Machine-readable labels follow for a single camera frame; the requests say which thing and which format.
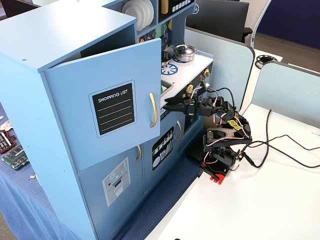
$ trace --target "black wire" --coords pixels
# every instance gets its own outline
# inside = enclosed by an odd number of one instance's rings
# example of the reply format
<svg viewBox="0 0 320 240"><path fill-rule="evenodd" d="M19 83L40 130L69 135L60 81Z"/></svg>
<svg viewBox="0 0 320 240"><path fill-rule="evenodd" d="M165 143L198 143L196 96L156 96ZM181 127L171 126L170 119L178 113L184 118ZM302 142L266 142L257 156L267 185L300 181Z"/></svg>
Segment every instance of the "black wire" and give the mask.
<svg viewBox="0 0 320 240"><path fill-rule="evenodd" d="M278 151L279 153L282 153L283 155L287 156L288 158L292 159L292 160L295 161L296 163L298 163L298 164L300 164L300 165L302 165L302 166L304 166L304 167L306 167L306 168L315 169L315 168L320 167L320 164L319 164L319 165L316 165L316 166L308 166L308 165L305 165L305 164L303 164L302 162L300 162L300 161L296 160L295 158L293 158L292 156L288 155L287 153L285 153L285 152L279 150L278 148L276 148L276 147L274 147L274 146L271 146L271 145L269 144L269 142L271 142L272 140L279 139L279 138L283 138L283 137L288 137L288 138L290 138L293 142L295 142L296 144L298 144L300 147L302 147L303 149L305 149L305 150L307 150L307 151L312 151L312 150L320 149L320 147L314 147L314 148L308 149L308 148L302 146L300 143L298 143L297 141L295 141L292 137L290 137L290 136L287 135L287 134L282 135L282 136L276 136L276 137L274 137L274 138L272 138L272 139L269 140L269 136L268 136L268 122L269 122L269 116L270 116L271 111L272 111L272 110L269 110L269 113L268 113L268 115L267 115L267 117L266 117L266 125L265 125L266 141L253 141L252 143L247 144L247 145L241 150L241 152L242 152L243 156L246 158L246 160L247 160L253 167L255 167L255 168L257 168L257 169L258 169L258 168L261 168L262 165L264 164L267 156L268 156L269 147L270 147L270 148L273 148L274 150ZM260 144L258 144L258 145L256 145L256 146L250 146L250 145L255 144L255 143L260 143ZM265 145L266 145L266 153L265 153L265 156L264 156L261 164L260 164L259 166L257 166L257 165L250 159L250 157L248 157L248 155L246 155L246 154L244 153L244 151L246 150L247 147L249 147L249 148L256 148L256 147L261 146L262 144L265 144Z"/></svg>
<svg viewBox="0 0 320 240"><path fill-rule="evenodd" d="M229 93L230 93L230 95L231 95L231 98L232 98L232 106L233 106L233 109L236 110L235 100L234 100L234 96L233 96L231 90L230 90L229 88L227 88L227 87L223 87L223 88L220 88L220 89L218 89L218 90L216 90L216 91L219 92L219 91L221 91L221 90L228 90L228 91L229 91Z"/></svg>

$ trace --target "power cord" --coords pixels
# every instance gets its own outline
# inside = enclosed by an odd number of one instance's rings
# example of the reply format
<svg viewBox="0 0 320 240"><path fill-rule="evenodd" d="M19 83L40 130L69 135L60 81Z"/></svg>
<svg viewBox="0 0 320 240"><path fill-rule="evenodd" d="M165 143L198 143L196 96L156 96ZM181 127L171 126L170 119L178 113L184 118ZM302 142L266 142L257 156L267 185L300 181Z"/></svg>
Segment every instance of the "power cord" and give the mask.
<svg viewBox="0 0 320 240"><path fill-rule="evenodd" d="M253 141L252 143L247 144L247 145L244 146L244 148L241 150L242 156L243 156L253 167L259 169L259 168L261 168L261 167L263 166L263 164L265 163L265 160L266 160L266 158L267 158L267 156L268 156L268 153L269 153L269 148L272 148L272 149L278 151L279 153L282 153L283 155L287 156L288 158L292 159L292 160L295 161L296 163L298 163L298 164L300 164L300 165L302 165L302 166L304 166L304 167L306 167L306 168L315 169L315 168L320 167L320 164L319 164L319 165L316 165L316 166L308 166L308 165L305 165L305 164L303 164L302 162L300 162L300 161L296 160L295 158L293 158L292 156L288 155L287 153L285 153L285 152L283 152L283 151L281 151L281 150L277 149L276 147L271 146L271 145L269 144L269 142L271 142L271 141L273 141L273 140L275 140L275 139L279 139L279 138L283 138L283 137L288 137L288 138L291 139L293 142L295 142L296 144L298 144L300 147L302 147L303 149L305 149L305 150L307 150L307 151L312 151L312 150L320 149L320 147L314 147L314 148L308 149L308 148L302 146L300 143L298 143L296 140L294 140L292 137L290 137L290 136L287 135L287 134L282 135L282 136L276 136L276 137L274 137L274 138L272 138L272 139L269 140L269 136L268 136L268 122L269 122L269 117L270 117L271 111L272 111L272 110L270 109L269 112L268 112L268 115L267 115L267 117L266 117L266 124L265 124L266 141ZM261 146L262 144L265 144L265 145L266 145L266 153L265 153L264 158L263 158L262 162L260 163L260 165L257 166L257 165L254 163L254 161L245 153L245 150L246 150L247 147L249 147L249 148L256 148L256 147Z"/></svg>

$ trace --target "gray carpet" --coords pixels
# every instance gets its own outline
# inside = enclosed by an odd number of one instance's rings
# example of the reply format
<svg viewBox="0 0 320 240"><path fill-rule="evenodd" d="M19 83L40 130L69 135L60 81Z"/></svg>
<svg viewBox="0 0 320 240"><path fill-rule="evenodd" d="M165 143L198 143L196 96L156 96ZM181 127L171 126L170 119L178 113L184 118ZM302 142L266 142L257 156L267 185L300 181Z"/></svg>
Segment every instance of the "gray carpet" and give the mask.
<svg viewBox="0 0 320 240"><path fill-rule="evenodd" d="M259 33L255 35L254 48L283 57L283 63L293 64L320 73L320 49Z"/></svg>

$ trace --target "gold door handle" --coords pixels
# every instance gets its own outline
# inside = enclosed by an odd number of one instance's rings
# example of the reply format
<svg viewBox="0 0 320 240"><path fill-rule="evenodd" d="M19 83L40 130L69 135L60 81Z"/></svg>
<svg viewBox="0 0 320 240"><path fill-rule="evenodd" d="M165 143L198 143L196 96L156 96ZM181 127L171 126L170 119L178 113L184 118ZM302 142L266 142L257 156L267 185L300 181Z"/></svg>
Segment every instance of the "gold door handle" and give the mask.
<svg viewBox="0 0 320 240"><path fill-rule="evenodd" d="M139 157L137 159L135 159L136 162L139 162L142 159L142 149L140 145L137 145L137 148L139 150Z"/></svg>
<svg viewBox="0 0 320 240"><path fill-rule="evenodd" d="M178 141L182 137L182 126L181 126L181 123L179 120L176 121L176 123L178 124L178 126L180 128L180 136L175 139L176 141Z"/></svg>
<svg viewBox="0 0 320 240"><path fill-rule="evenodd" d="M151 92L149 94L149 96L150 96L150 99L152 102L153 115L154 115L154 119L153 119L153 122L150 124L150 128L153 128L157 124L157 121L158 121L158 110L157 110L157 103L156 103L156 99L155 99L154 94Z"/></svg>

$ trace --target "black monitor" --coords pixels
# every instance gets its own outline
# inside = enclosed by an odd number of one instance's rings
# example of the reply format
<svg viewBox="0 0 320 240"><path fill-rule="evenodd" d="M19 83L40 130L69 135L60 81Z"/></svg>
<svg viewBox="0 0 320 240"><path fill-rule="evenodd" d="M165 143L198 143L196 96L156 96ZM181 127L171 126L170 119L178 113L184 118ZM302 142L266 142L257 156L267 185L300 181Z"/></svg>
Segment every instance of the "black monitor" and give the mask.
<svg viewBox="0 0 320 240"><path fill-rule="evenodd" d="M241 42L248 8L247 2L196 0L195 11L186 18L186 26Z"/></svg>

